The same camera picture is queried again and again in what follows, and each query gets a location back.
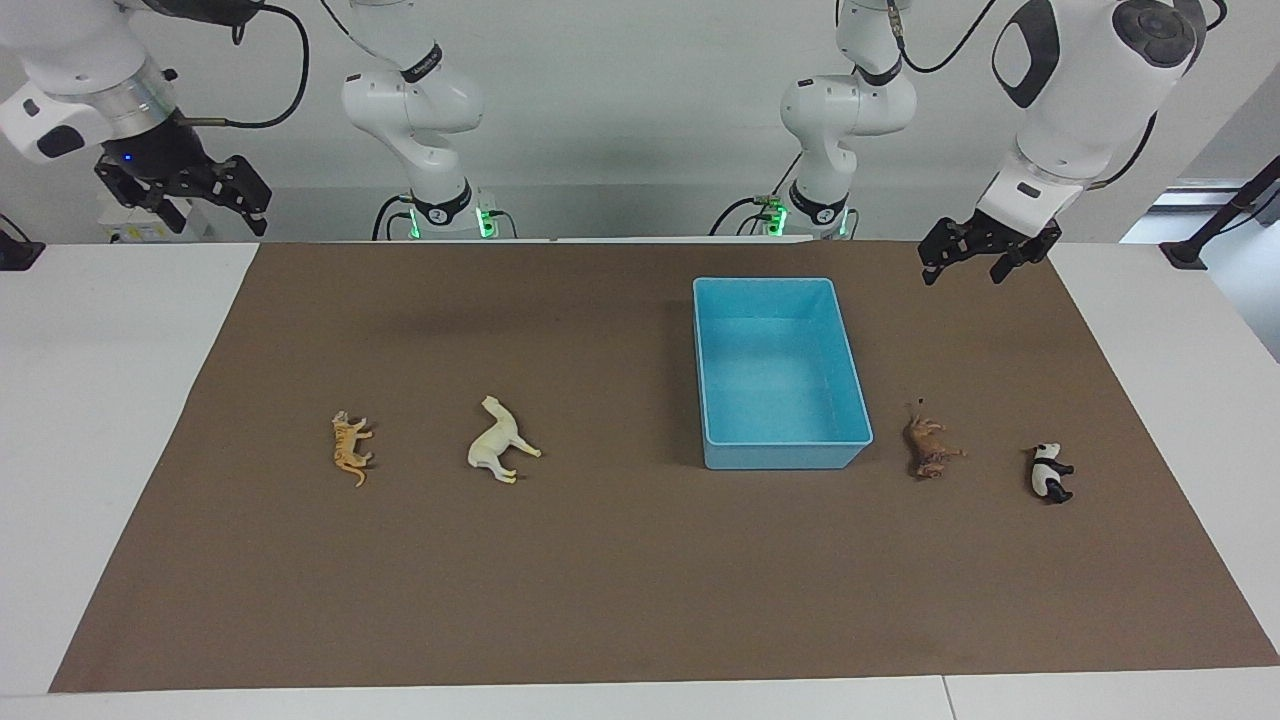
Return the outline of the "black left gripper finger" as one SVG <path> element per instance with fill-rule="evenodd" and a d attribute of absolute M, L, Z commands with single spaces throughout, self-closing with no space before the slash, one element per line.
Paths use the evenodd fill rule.
<path fill-rule="evenodd" d="M 1019 245 L 1010 245 L 1000 260 L 989 269 L 995 284 L 1002 284 L 1009 275 L 1025 264 L 1037 264 L 1044 259 L 1044 243 L 1041 238 L 1029 238 Z"/>
<path fill-rule="evenodd" d="M 925 286 L 933 286 L 946 268 L 965 260 L 964 231 L 965 227 L 955 220 L 937 220 L 918 245 Z"/>

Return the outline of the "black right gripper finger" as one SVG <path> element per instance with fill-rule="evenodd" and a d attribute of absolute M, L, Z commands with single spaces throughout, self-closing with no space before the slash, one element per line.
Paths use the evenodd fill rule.
<path fill-rule="evenodd" d="M 122 167 L 95 167 L 95 174 L 123 208 L 150 211 L 178 234 L 187 228 L 186 217 L 160 188 L 143 187 Z"/>
<path fill-rule="evenodd" d="M 247 158 L 233 155 L 225 160 L 225 191 L 230 208 L 241 217 L 255 237 L 268 231 L 265 213 L 273 191 Z"/>

